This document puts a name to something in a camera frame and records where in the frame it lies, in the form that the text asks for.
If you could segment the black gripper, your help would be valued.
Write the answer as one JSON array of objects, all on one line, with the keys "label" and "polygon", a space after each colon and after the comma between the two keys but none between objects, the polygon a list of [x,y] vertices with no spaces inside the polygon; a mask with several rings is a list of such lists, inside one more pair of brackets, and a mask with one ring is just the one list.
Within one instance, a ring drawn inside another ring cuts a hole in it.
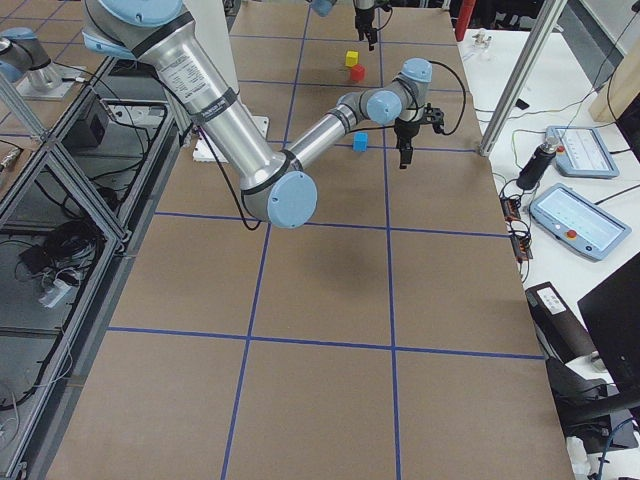
[{"label": "black gripper", "polygon": [[411,142],[419,133],[419,122],[396,119],[394,133],[396,135],[396,145],[398,146],[397,150],[400,154],[399,168],[406,170],[412,163],[414,149],[411,146]]},{"label": "black gripper", "polygon": [[355,10],[355,27],[358,30],[358,40],[364,40],[364,34],[362,31],[366,31],[366,39],[368,42],[368,49],[373,51],[377,44],[377,29],[373,28],[373,22],[375,20],[374,9],[356,9]]}]

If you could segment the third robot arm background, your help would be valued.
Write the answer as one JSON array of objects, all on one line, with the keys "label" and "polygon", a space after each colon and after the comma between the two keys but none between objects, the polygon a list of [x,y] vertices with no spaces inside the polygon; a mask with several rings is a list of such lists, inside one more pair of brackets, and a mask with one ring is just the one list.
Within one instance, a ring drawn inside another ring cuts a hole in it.
[{"label": "third robot arm background", "polygon": [[74,84],[88,79],[82,67],[56,64],[26,27],[1,32],[1,73],[27,100],[60,101]]}]

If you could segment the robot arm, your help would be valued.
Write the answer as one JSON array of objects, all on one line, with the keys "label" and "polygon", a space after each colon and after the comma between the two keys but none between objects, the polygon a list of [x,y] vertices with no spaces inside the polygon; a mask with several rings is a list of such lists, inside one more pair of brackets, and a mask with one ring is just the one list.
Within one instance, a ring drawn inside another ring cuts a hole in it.
[{"label": "robot arm", "polygon": [[368,50],[373,51],[378,43],[379,28],[374,25],[379,8],[373,0],[353,0],[346,1],[345,5],[341,1],[335,0],[312,0],[309,1],[310,8],[320,17],[327,17],[338,6],[345,9],[350,5],[354,15],[354,28],[359,41],[366,41]]},{"label": "robot arm", "polygon": [[314,215],[318,191],[305,169],[360,122],[420,128],[432,65],[411,58],[390,84],[342,96],[289,148],[275,151],[197,36],[212,27],[227,40],[223,18],[207,19],[183,1],[86,1],[83,13],[86,47],[153,67],[238,173],[248,212],[276,227],[297,228]]}]

